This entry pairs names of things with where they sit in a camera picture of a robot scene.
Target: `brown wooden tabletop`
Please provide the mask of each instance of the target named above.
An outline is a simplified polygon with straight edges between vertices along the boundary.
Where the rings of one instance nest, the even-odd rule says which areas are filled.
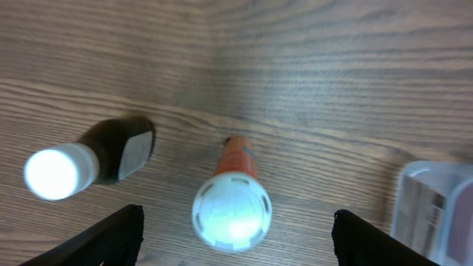
[[[0,265],[144,207],[138,265],[336,265],[333,213],[389,231],[396,173],[473,148],[466,0],[0,0]],[[23,179],[35,151],[147,114],[151,161],[58,202]],[[252,139],[273,202],[265,241],[207,248],[191,225],[222,141]]]

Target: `wooden surface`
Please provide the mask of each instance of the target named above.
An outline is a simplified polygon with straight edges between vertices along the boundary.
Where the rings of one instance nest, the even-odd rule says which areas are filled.
[[[0,0],[0,265],[129,203],[139,265],[336,265],[337,209],[388,231],[405,163],[471,158],[472,85],[464,0]],[[34,151],[130,111],[157,124],[142,171],[59,202],[27,190]],[[261,245],[225,255],[190,213],[233,134],[274,214]]]

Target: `bottle body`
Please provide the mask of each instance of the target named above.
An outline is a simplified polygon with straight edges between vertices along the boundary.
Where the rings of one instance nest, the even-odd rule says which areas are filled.
[[[46,200],[61,200],[91,184],[114,184],[143,167],[155,130],[143,116],[97,123],[74,143],[38,151],[24,167],[28,188]]]

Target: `dark bottle with white cap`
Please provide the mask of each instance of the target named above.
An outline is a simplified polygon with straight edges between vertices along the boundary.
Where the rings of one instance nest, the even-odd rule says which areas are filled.
[[[91,184],[114,184],[145,165],[154,146],[153,123],[143,116],[101,121],[74,143],[36,152],[24,167],[28,188],[61,200]]]

